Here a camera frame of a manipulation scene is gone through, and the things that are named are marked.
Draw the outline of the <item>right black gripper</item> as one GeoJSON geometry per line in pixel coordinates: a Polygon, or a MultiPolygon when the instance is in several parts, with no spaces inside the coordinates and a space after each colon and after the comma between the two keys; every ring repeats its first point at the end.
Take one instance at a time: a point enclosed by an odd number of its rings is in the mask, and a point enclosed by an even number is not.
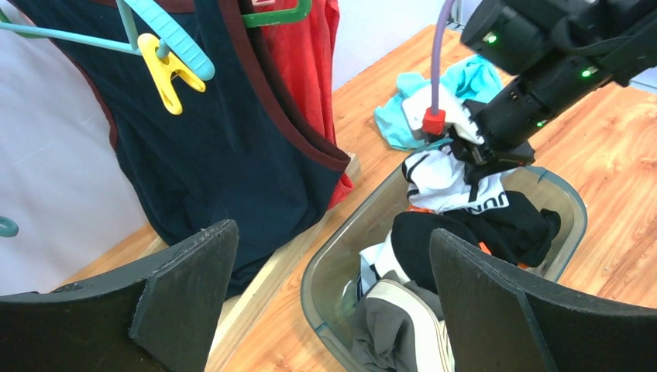
{"type": "Polygon", "coordinates": [[[465,163],[464,181],[473,201],[485,177],[535,161],[528,143],[535,134],[535,117],[517,102],[465,100],[462,108],[468,115],[466,126],[452,126],[450,146],[456,159],[465,163]]]}

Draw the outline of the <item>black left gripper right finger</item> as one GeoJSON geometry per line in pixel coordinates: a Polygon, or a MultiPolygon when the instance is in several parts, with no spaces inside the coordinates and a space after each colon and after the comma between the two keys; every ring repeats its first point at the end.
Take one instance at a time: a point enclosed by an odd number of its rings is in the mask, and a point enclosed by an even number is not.
{"type": "Polygon", "coordinates": [[[459,371],[654,371],[656,311],[576,291],[444,229],[430,257],[459,371]]]}

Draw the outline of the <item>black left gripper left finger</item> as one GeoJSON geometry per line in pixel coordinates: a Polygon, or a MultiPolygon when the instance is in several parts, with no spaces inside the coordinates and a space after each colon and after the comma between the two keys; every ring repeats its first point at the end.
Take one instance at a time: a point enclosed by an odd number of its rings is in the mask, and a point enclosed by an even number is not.
{"type": "Polygon", "coordinates": [[[1,299],[3,371],[202,371],[239,230],[223,220],[50,293],[1,299]]]}

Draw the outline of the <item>white grey underwear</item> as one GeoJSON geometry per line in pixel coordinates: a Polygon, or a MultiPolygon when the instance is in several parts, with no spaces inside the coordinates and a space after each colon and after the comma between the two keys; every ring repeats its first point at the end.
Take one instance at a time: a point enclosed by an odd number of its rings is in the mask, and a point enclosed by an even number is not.
{"type": "Polygon", "coordinates": [[[505,171],[484,177],[476,188],[465,182],[465,166],[445,145],[409,155],[401,165],[408,183],[407,199],[413,208],[434,213],[463,211],[479,215],[510,205],[502,179],[505,171]]]}

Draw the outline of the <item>dark grey cream-band underwear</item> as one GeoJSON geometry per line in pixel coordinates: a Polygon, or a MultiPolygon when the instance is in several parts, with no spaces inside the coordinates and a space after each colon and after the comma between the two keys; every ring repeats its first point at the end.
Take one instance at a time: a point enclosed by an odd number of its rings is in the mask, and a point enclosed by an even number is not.
{"type": "Polygon", "coordinates": [[[350,353],[367,371],[455,371],[437,294],[392,270],[360,298],[350,353]]]}

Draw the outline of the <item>black cream-band underwear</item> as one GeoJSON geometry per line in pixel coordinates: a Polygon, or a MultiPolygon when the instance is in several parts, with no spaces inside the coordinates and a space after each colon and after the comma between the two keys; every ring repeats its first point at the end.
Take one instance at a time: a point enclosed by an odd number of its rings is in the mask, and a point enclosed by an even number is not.
{"type": "Polygon", "coordinates": [[[361,298],[390,271],[403,284],[413,281],[420,288],[436,293],[429,247],[435,229],[445,229],[474,246],[479,245],[474,232],[457,219],[425,212],[402,212],[394,218],[382,243],[359,252],[356,297],[361,298]]]}

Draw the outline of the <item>grey-blue hanger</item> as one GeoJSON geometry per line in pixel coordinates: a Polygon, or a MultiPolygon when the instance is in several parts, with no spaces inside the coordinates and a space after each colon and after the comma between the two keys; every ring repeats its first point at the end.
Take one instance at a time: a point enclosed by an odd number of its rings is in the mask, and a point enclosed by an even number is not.
{"type": "Polygon", "coordinates": [[[0,236],[2,238],[12,238],[19,233],[19,226],[12,219],[0,216],[0,236]]]}

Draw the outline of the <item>teal clip hanger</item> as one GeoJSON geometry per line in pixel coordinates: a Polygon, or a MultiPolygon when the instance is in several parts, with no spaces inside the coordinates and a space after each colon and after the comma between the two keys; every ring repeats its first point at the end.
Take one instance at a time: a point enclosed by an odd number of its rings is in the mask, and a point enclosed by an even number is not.
{"type": "Polygon", "coordinates": [[[215,65],[191,35],[155,1],[117,1],[116,4],[127,36],[125,42],[19,25],[5,13],[1,14],[1,29],[27,38],[54,38],[139,55],[167,111],[180,115],[183,106],[172,85],[173,79],[180,78],[195,91],[204,92],[205,82],[215,76],[215,65]]]}

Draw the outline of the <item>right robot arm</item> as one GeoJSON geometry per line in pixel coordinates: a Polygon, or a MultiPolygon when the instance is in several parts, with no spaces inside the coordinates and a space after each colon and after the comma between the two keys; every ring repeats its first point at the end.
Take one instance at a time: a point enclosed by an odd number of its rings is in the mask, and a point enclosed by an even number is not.
{"type": "Polygon", "coordinates": [[[529,165],[528,141],[592,91],[628,86],[656,65],[654,1],[484,1],[462,43],[512,79],[487,103],[467,99],[451,148],[477,189],[486,176],[529,165]]]}

